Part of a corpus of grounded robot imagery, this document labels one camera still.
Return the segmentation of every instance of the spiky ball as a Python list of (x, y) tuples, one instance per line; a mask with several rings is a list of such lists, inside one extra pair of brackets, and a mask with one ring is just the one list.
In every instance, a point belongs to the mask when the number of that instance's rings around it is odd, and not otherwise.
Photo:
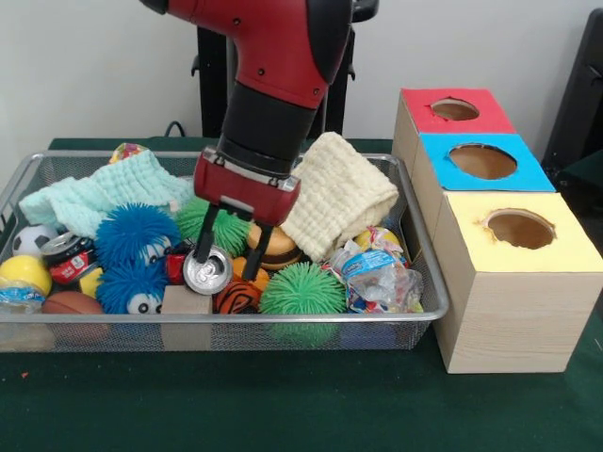
[[(209, 202), (194, 198), (178, 212), (176, 224), (184, 239), (197, 241), (208, 207)], [(251, 227), (250, 222), (220, 210), (213, 227), (216, 244), (226, 250), (231, 257), (239, 257), (245, 251), (247, 235)]]
[(106, 314), (158, 314), (168, 277), (162, 262), (112, 266), (101, 276), (96, 299)]
[[(260, 312), (268, 315), (326, 315), (345, 310), (344, 286), (310, 263), (294, 264), (278, 272), (260, 300)], [(337, 331), (335, 323), (275, 323), (269, 328), (277, 340), (305, 347), (320, 347)]]
[(144, 261), (147, 265), (180, 243), (176, 223), (158, 207), (129, 203), (118, 206), (98, 227), (95, 246), (104, 270)]

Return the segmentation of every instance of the red lid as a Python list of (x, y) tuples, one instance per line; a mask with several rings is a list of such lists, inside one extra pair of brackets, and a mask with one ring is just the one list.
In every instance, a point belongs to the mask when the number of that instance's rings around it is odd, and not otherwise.
[(419, 133), (516, 133), (488, 89), (403, 89), (402, 95)]

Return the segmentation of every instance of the metal basket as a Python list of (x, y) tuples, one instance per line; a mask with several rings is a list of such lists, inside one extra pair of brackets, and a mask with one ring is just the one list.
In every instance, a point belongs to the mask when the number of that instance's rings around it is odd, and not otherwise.
[[(189, 176), (196, 153), (155, 153), (176, 176)], [(6, 223), (0, 260), (25, 225), (18, 202), (66, 177), (90, 176), (110, 152), (36, 153), (24, 160), (0, 195)], [(368, 160), (399, 188), (399, 200), (383, 222), (420, 248), (413, 269), (422, 273), (424, 313), (399, 315), (0, 315), (0, 351), (175, 351), (293, 349), (411, 349), (448, 310), (448, 292), (427, 235), (406, 168), (386, 154)], [(404, 220), (404, 232), (400, 222)]]

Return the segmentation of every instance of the green spiky ball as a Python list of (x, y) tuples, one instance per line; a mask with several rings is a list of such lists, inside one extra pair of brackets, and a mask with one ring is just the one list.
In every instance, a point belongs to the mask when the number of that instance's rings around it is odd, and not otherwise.
[[(264, 291), (260, 312), (268, 315), (326, 315), (346, 310), (346, 290), (331, 274), (309, 263), (278, 272)], [(276, 323), (270, 333), (279, 341), (320, 347), (337, 332), (335, 323)]]
[[(176, 224), (183, 239), (188, 238), (197, 241), (208, 208), (209, 202), (200, 198), (193, 198), (178, 212)], [(243, 221), (235, 215), (229, 215), (226, 211), (220, 210), (213, 228), (216, 244), (226, 250), (231, 257), (239, 257), (245, 251), (247, 235), (251, 227), (250, 222)]]

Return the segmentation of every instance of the cartoon eye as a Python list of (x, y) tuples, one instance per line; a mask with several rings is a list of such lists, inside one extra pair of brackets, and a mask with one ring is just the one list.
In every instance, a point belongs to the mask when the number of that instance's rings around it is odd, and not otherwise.
[(159, 314), (161, 304), (156, 297), (146, 294), (136, 294), (128, 303), (129, 314)]
[(171, 241), (167, 237), (162, 237), (161, 243), (154, 243), (146, 246), (142, 252), (144, 263), (147, 266), (156, 263), (159, 259), (164, 257), (169, 250), (171, 250)]

